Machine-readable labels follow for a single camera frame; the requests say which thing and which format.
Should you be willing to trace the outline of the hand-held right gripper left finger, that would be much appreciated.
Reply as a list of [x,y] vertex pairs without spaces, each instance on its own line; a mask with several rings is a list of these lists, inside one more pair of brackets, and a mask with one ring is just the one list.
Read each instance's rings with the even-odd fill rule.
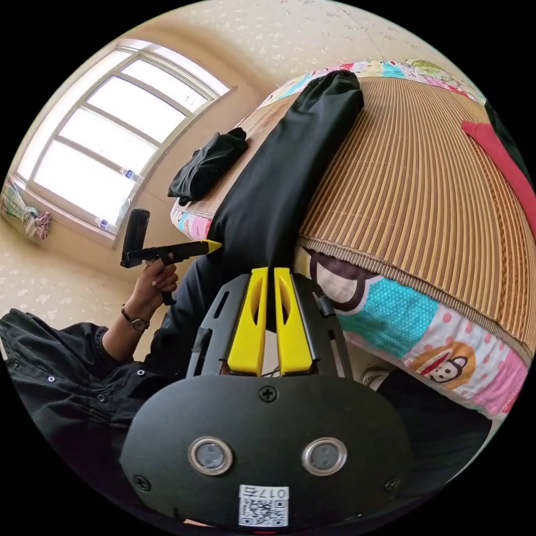
[[238,317],[227,366],[231,373],[261,375],[264,361],[268,268],[251,272]]

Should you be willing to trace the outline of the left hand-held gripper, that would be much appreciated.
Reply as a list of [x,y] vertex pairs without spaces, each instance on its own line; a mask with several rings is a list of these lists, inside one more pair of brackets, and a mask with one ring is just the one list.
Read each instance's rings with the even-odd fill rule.
[[[214,253],[221,247],[222,244],[220,242],[202,240],[171,246],[143,248],[130,252],[123,251],[121,256],[121,266],[130,269],[140,266],[146,261],[153,263],[156,260],[161,260],[166,266],[178,264],[192,257]],[[175,300],[171,293],[164,294],[163,304],[167,306],[175,304]]]

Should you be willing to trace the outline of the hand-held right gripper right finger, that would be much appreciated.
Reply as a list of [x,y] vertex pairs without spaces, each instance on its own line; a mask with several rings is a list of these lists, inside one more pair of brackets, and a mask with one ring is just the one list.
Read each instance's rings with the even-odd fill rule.
[[280,375],[304,374],[313,360],[288,268],[274,269],[274,297]]

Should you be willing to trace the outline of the person's left hand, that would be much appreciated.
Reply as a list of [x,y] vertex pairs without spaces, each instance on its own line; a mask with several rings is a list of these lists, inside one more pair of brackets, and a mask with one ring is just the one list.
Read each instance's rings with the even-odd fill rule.
[[178,276],[174,264],[164,265],[156,260],[147,265],[135,284],[132,295],[123,306],[125,313],[133,319],[150,321],[164,303],[164,294],[177,288]]

